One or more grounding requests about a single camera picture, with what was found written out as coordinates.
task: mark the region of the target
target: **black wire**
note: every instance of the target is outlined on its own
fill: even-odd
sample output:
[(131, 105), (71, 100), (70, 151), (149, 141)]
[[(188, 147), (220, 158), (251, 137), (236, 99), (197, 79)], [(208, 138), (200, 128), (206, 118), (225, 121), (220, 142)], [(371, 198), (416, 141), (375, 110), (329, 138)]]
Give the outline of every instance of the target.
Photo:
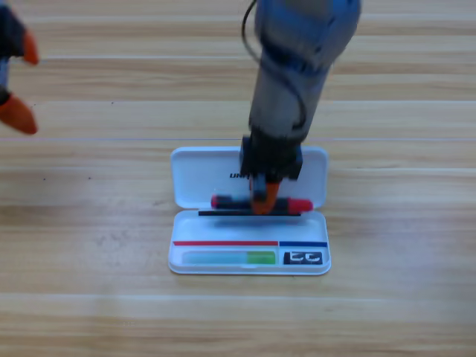
[(243, 17), (243, 21), (241, 24), (241, 38), (243, 41), (243, 45), (245, 46), (246, 50), (251, 55), (251, 57), (253, 57), (253, 59), (261, 66), (261, 68), (267, 71), (268, 74), (271, 77), (273, 77), (276, 81), (281, 82), (281, 84), (285, 86), (291, 92), (291, 94), (293, 94), (296, 97), (296, 100), (298, 101), (298, 104), (299, 104), (299, 121), (292, 128), (301, 129), (306, 123), (306, 105), (304, 104), (303, 98), (301, 98), (298, 90), (292, 85), (291, 81), (289, 81), (288, 78), (284, 77), (281, 73), (274, 71), (272, 68), (268, 67), (264, 62), (260, 61), (260, 58), (257, 56), (256, 52), (253, 51), (253, 49), (248, 43), (248, 40), (246, 39), (246, 22), (248, 20), (251, 10), (253, 10), (253, 7), (254, 5), (256, 5), (256, 3), (257, 3), (257, 0), (253, 0), (250, 3), (250, 6), (246, 10), (245, 15)]

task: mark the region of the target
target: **wooden table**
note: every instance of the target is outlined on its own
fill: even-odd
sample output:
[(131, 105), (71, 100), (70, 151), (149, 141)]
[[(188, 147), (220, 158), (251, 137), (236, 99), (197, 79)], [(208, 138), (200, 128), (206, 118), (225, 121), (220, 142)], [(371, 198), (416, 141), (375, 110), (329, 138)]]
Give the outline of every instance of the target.
[(43, 62), (11, 70), (38, 135), (0, 128), (1, 356), (476, 356), (474, 0), (364, 0), (306, 142), (331, 159), (311, 278), (167, 267), (170, 153), (248, 131), (248, 1), (13, 4)]

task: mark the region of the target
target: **open case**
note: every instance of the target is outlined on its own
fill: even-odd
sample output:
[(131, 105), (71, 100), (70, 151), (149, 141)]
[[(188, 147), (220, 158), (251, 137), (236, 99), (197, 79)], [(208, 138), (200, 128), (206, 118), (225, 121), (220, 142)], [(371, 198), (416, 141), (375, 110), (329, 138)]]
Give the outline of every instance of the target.
[[(320, 275), (331, 267), (324, 215), (201, 216), (213, 195), (249, 196), (239, 174), (240, 147), (182, 147), (171, 155), (175, 201), (186, 209), (174, 220), (169, 267), (179, 274)], [(297, 181), (285, 180), (279, 197), (326, 199), (328, 155), (303, 147)]]

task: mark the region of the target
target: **black logo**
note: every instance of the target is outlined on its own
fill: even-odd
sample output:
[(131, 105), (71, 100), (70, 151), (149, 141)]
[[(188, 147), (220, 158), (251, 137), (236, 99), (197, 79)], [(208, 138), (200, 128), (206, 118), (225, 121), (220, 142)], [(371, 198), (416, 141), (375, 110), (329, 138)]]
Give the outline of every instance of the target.
[(251, 176), (251, 175), (249, 175), (249, 174), (248, 174), (248, 175), (242, 175), (241, 173), (231, 173), (231, 174), (230, 174), (230, 179), (235, 179), (235, 178), (236, 178), (236, 179), (240, 179), (240, 178), (241, 178), (241, 179), (247, 179), (247, 180), (249, 180), (249, 179), (250, 179), (250, 176)]
[(320, 251), (287, 251), (284, 253), (284, 264), (302, 264), (305, 266), (322, 266), (322, 252)]

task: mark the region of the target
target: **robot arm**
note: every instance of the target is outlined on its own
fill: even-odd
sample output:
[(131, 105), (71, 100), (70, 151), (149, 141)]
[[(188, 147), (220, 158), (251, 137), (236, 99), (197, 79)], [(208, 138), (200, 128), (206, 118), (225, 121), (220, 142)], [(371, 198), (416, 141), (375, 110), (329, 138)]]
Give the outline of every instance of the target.
[(16, 14), (0, 0), (0, 121), (24, 134), (37, 131), (33, 113), (23, 101), (8, 90), (8, 63), (11, 57), (22, 57), (31, 65), (39, 62), (32, 33)]
[[(257, 4), (254, 30), (259, 58), (245, 36)], [(260, 64), (242, 140), (241, 174), (251, 177), (254, 212), (271, 211), (282, 180), (297, 180), (306, 139), (332, 64), (356, 32), (360, 0), (253, 0), (243, 42)]]

